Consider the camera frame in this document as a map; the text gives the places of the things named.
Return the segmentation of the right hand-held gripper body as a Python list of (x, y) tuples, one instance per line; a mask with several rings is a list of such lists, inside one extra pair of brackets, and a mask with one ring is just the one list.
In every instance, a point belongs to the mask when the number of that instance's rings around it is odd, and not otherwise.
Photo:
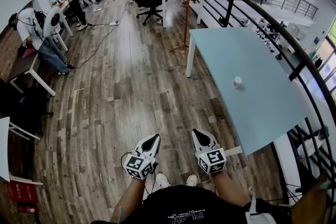
[(199, 153), (196, 157), (198, 165), (208, 175), (220, 172), (226, 167), (226, 156), (223, 148)]

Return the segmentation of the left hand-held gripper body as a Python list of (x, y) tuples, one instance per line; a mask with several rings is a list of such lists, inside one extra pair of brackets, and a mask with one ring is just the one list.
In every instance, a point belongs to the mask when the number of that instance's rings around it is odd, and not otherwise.
[(123, 168), (129, 176), (145, 180), (150, 174), (154, 173), (157, 165), (155, 158), (133, 151), (127, 153)]

